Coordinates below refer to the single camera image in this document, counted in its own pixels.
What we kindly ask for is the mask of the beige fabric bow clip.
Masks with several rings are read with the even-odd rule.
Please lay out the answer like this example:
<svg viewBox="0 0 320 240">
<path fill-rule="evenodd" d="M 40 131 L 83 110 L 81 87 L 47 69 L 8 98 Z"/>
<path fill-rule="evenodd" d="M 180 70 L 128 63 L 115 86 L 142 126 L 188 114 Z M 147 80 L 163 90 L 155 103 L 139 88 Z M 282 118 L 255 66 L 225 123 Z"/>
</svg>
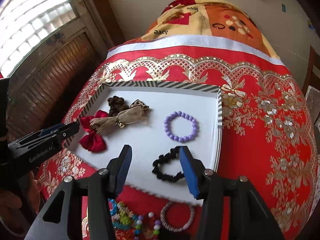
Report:
<svg viewBox="0 0 320 240">
<path fill-rule="evenodd" d="M 107 136 L 116 128 L 124 128 L 127 125 L 138 122 L 146 124 L 148 119 L 146 112 L 148 110 L 149 106 L 137 99 L 128 109 L 119 112 L 116 116 L 93 118 L 89 125 L 98 135 Z"/>
</svg>

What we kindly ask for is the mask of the window with grille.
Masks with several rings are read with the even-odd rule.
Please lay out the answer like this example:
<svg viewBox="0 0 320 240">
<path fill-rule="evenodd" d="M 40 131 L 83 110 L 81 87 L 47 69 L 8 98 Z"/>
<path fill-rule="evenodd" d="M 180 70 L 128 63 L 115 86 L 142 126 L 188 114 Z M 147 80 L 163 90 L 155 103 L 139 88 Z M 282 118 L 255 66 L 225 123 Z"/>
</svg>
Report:
<svg viewBox="0 0 320 240">
<path fill-rule="evenodd" d="M 1 11 L 1 75 L 9 77 L 44 39 L 74 18 L 71 0 L 11 0 Z"/>
</svg>

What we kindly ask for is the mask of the orange cream love blanket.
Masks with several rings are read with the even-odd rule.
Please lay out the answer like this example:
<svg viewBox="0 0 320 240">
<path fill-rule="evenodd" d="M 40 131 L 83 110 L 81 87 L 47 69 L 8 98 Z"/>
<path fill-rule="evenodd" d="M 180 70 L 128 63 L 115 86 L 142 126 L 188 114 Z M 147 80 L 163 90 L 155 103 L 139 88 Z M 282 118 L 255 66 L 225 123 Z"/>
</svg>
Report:
<svg viewBox="0 0 320 240">
<path fill-rule="evenodd" d="M 172 35 L 228 38 L 278 59 L 266 37 L 241 9 L 224 0 L 175 0 L 150 25 L 146 33 L 127 43 L 147 42 Z"/>
</svg>

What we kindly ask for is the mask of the black scrunchie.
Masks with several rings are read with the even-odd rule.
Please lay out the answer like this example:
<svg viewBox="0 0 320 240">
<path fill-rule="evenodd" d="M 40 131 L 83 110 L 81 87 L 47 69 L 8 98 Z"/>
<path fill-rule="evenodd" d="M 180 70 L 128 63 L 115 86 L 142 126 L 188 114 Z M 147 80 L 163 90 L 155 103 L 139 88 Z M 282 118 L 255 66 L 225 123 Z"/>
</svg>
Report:
<svg viewBox="0 0 320 240">
<path fill-rule="evenodd" d="M 185 178 L 184 173 L 180 170 L 177 173 L 173 173 L 176 168 L 174 164 L 179 159 L 181 146 L 171 148 L 166 154 L 161 154 L 152 163 L 152 173 L 158 180 L 167 183 L 176 183 Z"/>
</svg>

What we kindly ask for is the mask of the red gold floral bedspread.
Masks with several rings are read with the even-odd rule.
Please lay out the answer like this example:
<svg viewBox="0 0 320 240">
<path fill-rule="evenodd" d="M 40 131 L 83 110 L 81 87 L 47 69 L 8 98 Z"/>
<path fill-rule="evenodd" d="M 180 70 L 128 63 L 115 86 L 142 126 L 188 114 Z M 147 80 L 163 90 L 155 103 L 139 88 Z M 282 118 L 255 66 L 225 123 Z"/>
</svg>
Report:
<svg viewBox="0 0 320 240">
<path fill-rule="evenodd" d="M 248 175 L 286 239 L 307 223 L 316 191 L 313 124 L 303 93 L 272 50 L 204 35 L 130 40 L 109 51 L 67 114 L 75 120 L 107 81 L 178 81 L 221 87 L 218 173 Z"/>
</svg>

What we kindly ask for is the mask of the wooden wall panel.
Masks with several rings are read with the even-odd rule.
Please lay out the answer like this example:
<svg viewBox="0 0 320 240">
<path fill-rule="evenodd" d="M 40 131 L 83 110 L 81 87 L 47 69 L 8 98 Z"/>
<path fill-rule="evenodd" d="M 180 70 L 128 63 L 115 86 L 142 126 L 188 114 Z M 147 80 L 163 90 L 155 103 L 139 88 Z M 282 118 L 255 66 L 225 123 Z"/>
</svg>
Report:
<svg viewBox="0 0 320 240">
<path fill-rule="evenodd" d="M 11 141 L 59 124 L 93 74 L 100 56 L 89 36 L 81 33 L 44 60 L 22 84 L 9 83 L 7 128 Z"/>
</svg>

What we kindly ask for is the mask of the brown scrunchie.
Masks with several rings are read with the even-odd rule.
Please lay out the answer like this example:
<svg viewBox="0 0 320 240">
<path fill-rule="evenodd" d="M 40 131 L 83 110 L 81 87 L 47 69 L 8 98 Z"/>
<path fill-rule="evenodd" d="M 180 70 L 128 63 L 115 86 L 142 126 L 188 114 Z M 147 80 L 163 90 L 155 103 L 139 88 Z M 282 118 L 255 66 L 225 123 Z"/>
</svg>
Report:
<svg viewBox="0 0 320 240">
<path fill-rule="evenodd" d="M 129 109 L 129 106 L 126 104 L 123 98 L 118 96 L 113 96 L 108 98 L 108 105 L 110 107 L 108 116 L 113 117 L 118 115 L 120 112 Z"/>
</svg>

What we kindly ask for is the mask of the red satin bow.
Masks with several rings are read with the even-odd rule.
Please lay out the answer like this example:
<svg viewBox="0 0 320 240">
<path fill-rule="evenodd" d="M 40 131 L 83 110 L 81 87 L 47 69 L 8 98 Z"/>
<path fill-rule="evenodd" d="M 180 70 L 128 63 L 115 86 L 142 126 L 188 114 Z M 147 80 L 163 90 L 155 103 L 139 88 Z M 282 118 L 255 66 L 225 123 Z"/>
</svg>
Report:
<svg viewBox="0 0 320 240">
<path fill-rule="evenodd" d="M 102 136 L 98 135 L 96 130 L 90 127 L 90 121 L 92 119 L 105 117 L 108 117 L 108 113 L 99 110 L 94 116 L 84 116 L 80 118 L 81 127 L 87 134 L 79 140 L 79 144 L 89 152 L 100 153 L 107 149 L 107 144 Z"/>
</svg>

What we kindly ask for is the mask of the striped shallow white box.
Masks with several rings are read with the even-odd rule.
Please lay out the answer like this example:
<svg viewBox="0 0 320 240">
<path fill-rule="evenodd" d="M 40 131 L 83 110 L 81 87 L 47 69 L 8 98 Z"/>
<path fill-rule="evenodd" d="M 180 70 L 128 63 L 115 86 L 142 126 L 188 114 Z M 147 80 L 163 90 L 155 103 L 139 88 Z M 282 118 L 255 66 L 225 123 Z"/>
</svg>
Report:
<svg viewBox="0 0 320 240">
<path fill-rule="evenodd" d="M 132 161 L 125 183 L 157 197 L 179 203 L 202 205 L 189 192 L 185 181 L 167 183 L 158 180 L 152 172 L 152 163 L 161 154 L 178 145 L 164 128 L 164 120 L 174 112 L 183 112 L 195 118 L 199 126 L 197 137 L 187 143 L 193 157 L 206 168 L 217 170 L 222 139 L 222 99 L 218 86 L 166 81 L 125 81 L 101 85 L 85 103 L 81 116 L 92 116 L 99 110 L 108 111 L 108 98 L 119 96 L 127 103 L 140 100 L 149 106 L 144 123 L 116 128 L 105 137 L 107 149 L 91 153 L 79 140 L 85 135 L 81 129 L 68 138 L 65 146 L 77 157 L 94 168 L 106 167 L 119 155 L 124 145 L 132 147 Z"/>
</svg>

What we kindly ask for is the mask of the pink white twisted bangle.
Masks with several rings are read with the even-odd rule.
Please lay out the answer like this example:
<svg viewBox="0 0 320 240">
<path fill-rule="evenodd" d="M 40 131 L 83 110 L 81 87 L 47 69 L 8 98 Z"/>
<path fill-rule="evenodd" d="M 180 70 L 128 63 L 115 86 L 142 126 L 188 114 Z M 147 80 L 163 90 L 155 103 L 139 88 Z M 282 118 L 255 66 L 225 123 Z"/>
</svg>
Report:
<svg viewBox="0 0 320 240">
<path fill-rule="evenodd" d="M 195 208 L 192 205 L 188 205 L 188 212 L 181 210 L 170 211 L 174 205 L 175 202 L 168 201 L 163 206 L 160 212 L 160 221 L 166 230 L 180 233 L 191 227 L 195 218 Z"/>
</svg>

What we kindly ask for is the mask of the wooden chair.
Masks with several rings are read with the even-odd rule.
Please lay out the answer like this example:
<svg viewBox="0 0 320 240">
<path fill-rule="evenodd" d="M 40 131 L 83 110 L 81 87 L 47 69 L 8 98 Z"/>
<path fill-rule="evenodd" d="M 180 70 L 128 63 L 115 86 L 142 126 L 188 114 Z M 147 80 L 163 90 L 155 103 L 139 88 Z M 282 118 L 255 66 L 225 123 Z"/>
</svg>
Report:
<svg viewBox="0 0 320 240">
<path fill-rule="evenodd" d="M 309 86 L 319 89 L 319 55 L 312 46 L 310 46 L 308 69 L 302 88 L 304 95 L 306 95 Z"/>
</svg>

